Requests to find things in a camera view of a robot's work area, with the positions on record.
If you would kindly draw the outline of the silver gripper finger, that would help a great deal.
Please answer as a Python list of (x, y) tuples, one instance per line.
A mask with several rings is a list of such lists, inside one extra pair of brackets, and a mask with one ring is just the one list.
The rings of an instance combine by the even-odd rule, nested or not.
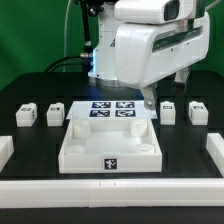
[(141, 89), (144, 98), (144, 107), (148, 110), (154, 110), (156, 106), (156, 93), (153, 85), (146, 86)]
[(190, 74), (190, 67), (185, 67), (176, 72), (174, 81), (176, 83), (186, 83)]

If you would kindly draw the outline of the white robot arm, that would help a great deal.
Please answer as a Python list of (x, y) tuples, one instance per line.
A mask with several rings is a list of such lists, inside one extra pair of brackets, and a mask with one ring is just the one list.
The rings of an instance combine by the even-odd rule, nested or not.
[(139, 89), (156, 107), (156, 83), (170, 75), (186, 84), (189, 67), (204, 59), (210, 18), (205, 0), (87, 0), (99, 22), (92, 82)]

